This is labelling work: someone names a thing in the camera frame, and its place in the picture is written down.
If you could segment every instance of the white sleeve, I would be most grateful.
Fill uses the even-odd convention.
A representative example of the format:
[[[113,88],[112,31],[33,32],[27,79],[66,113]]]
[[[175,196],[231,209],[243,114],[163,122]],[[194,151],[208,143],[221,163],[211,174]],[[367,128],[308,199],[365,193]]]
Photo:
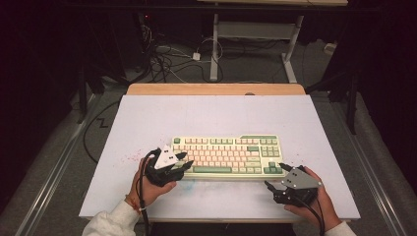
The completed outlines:
[[[131,206],[121,201],[111,213],[106,211],[98,213],[84,228],[83,236],[135,236],[134,228],[139,217]]]
[[[352,229],[347,225],[345,221],[341,222],[339,225],[335,226],[334,228],[328,230],[325,233],[325,236],[355,236],[356,234],[352,231]]]

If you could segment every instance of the keyboard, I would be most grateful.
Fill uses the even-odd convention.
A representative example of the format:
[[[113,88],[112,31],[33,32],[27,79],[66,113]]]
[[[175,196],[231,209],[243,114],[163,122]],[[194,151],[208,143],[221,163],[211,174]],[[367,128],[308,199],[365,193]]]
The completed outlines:
[[[230,137],[175,137],[174,153],[187,152],[176,165],[194,160],[184,179],[276,180],[285,176],[276,135]]]

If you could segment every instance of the white tabletop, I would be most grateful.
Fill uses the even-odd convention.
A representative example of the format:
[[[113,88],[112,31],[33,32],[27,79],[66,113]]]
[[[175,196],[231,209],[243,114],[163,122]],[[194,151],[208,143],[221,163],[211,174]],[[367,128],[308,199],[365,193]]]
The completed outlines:
[[[172,137],[256,134],[278,135],[284,162],[318,173],[340,218],[360,218],[309,95],[124,96],[80,217],[112,211],[129,192],[140,159]],[[263,181],[182,180],[148,210],[151,221],[299,220],[274,202]]]

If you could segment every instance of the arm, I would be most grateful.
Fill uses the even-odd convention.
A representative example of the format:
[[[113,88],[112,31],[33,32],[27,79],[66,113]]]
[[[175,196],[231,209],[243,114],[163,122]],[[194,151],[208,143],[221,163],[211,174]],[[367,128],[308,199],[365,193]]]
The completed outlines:
[[[83,236],[93,235],[136,235],[134,232],[135,224],[138,222],[141,212],[139,210],[139,196],[136,186],[141,178],[140,171],[137,171],[132,182],[132,187],[124,201],[120,201],[117,207],[110,213],[102,211],[98,213],[86,226]],[[143,176],[144,200],[145,205],[151,205],[157,197],[171,191],[176,182],[170,182],[163,187],[154,186],[146,176]]]
[[[305,170],[309,175],[322,182],[321,178],[311,169],[305,166]],[[311,204],[311,207],[318,215],[322,215],[321,212],[323,213],[326,235],[355,235],[353,231],[350,230],[349,226],[345,222],[342,223],[342,221],[337,216],[333,203],[331,202],[331,198],[328,195],[328,192],[326,192],[326,188],[324,186],[318,189],[317,200]],[[292,205],[286,205],[284,208],[306,218],[314,225],[318,227],[320,226],[318,220],[307,208]]]

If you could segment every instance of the wrist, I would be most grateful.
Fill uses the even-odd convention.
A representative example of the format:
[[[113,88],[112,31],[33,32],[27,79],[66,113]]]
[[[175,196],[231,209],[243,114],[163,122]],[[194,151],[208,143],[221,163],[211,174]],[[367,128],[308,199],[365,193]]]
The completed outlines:
[[[325,218],[325,232],[331,230],[335,226],[339,225],[341,220],[337,216]]]
[[[125,198],[125,202],[132,207],[132,209],[134,209],[138,214],[141,214],[141,210],[140,210],[140,205],[139,205],[139,200],[137,200],[136,198],[133,198],[130,195],[126,195]]]

